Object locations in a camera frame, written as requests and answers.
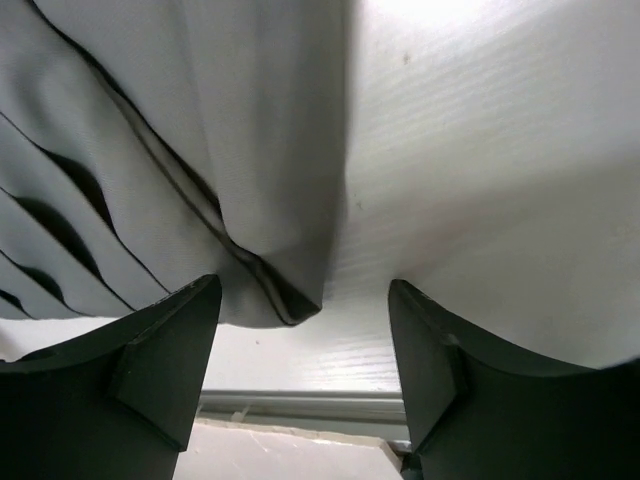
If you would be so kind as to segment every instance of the black plastic part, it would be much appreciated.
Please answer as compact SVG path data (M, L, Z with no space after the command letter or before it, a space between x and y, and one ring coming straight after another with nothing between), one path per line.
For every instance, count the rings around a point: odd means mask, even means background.
M170 480L187 448L221 302L205 276L86 335L0 363L7 480Z
M592 370L544 357L401 280L389 310L425 479L640 478L639 359Z

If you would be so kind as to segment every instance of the gray fabric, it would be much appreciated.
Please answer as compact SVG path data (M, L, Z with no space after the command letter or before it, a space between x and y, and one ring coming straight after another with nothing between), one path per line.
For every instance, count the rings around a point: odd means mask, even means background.
M27 277L4 274L18 308L121 316L211 272L222 321L295 323L283 291L320 304L343 155L342 41L319 40L340 8L297 3L0 4L0 250ZM308 30L316 14L333 32Z

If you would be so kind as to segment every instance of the white surface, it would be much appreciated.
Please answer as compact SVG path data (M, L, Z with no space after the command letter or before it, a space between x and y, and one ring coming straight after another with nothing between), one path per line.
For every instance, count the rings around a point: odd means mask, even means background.
M384 442L295 429L196 421L174 480L400 480Z
M546 355L637 355L639 21L634 0L356 2L325 309L221 327L205 387L397 391L394 277Z

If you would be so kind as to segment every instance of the gray cloth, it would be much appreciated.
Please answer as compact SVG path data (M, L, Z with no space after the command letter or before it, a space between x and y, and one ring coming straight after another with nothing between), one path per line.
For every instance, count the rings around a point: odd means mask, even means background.
M222 321L316 312L340 4L36 4L0 3L0 317L122 316L212 272Z

